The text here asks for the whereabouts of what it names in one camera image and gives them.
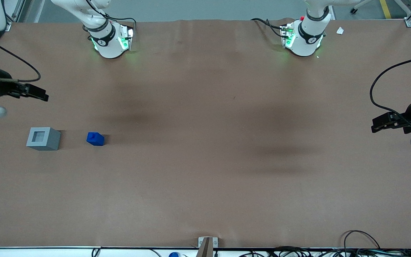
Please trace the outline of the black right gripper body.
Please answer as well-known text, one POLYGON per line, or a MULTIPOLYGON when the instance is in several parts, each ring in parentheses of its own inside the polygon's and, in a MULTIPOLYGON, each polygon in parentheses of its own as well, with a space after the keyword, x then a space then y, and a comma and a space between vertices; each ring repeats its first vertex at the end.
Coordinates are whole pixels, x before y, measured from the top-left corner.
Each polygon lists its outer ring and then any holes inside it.
POLYGON ((0 69, 0 97, 8 95, 15 98, 20 98, 23 92, 21 91, 20 84, 14 82, 12 76, 0 69))

